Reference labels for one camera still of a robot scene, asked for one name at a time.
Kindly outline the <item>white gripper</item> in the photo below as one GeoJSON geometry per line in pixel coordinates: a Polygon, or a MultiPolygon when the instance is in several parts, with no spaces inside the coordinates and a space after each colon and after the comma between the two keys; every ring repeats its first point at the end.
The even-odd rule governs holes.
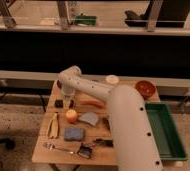
{"type": "Polygon", "coordinates": [[[61,88],[61,92],[64,95],[64,98],[63,98],[64,110],[67,110],[68,107],[73,108],[73,106],[74,106],[73,96],[75,95],[76,90],[70,86],[63,85],[61,88]]]}

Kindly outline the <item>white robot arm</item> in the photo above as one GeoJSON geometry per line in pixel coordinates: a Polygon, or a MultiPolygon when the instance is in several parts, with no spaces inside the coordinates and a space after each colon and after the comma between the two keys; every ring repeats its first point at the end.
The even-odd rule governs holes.
{"type": "Polygon", "coordinates": [[[119,171],[163,171],[145,102],[135,88],[84,79],[78,66],[61,71],[58,80],[64,97],[79,90],[106,103],[119,171]]]}

